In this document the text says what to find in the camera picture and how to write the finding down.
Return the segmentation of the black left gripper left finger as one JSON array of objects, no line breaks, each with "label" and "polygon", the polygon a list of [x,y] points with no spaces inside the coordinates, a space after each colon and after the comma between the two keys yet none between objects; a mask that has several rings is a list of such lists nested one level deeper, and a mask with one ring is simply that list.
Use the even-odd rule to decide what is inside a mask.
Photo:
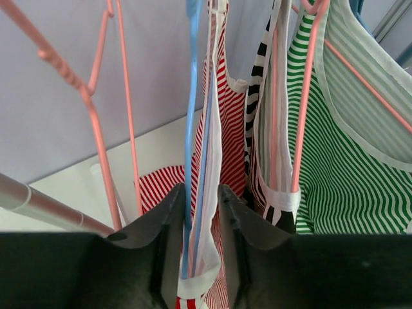
[{"label": "black left gripper left finger", "polygon": [[176,185],[103,238],[86,232],[1,234],[2,308],[174,308],[185,217]]}]

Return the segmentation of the red white striped tank top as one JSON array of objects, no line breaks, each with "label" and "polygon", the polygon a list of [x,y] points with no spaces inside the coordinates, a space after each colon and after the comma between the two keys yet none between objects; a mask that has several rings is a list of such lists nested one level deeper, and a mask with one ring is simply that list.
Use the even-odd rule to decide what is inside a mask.
[{"label": "red white striped tank top", "polygon": [[218,186],[245,190],[244,107],[247,82],[227,71],[228,1],[209,1],[209,47],[203,65],[203,111],[192,155],[192,229],[186,272],[180,272],[175,308],[228,308]]}]

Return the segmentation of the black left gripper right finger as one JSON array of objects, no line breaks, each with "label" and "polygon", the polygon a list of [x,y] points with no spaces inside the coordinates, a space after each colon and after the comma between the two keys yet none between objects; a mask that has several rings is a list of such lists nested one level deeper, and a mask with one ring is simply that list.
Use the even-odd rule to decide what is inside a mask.
[{"label": "black left gripper right finger", "polygon": [[231,308],[410,308],[411,236],[292,235],[218,189]]}]

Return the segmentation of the light blue wire hanger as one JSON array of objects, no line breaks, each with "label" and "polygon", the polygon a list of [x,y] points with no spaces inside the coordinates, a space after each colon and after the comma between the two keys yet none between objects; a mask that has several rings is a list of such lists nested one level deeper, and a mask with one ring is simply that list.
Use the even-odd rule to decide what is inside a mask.
[{"label": "light blue wire hanger", "polygon": [[202,2],[187,1],[186,14],[190,26],[191,47],[191,79],[189,101],[187,106],[187,120],[185,129],[185,225],[183,229],[183,254],[182,254],[182,278],[187,279],[194,274],[197,266],[198,248],[200,244],[200,224],[197,224],[194,232],[194,247],[192,262],[189,261],[189,236],[192,230],[191,219],[191,193],[192,193],[192,136],[194,122],[194,108],[197,94],[198,80],[198,30],[200,25]]}]

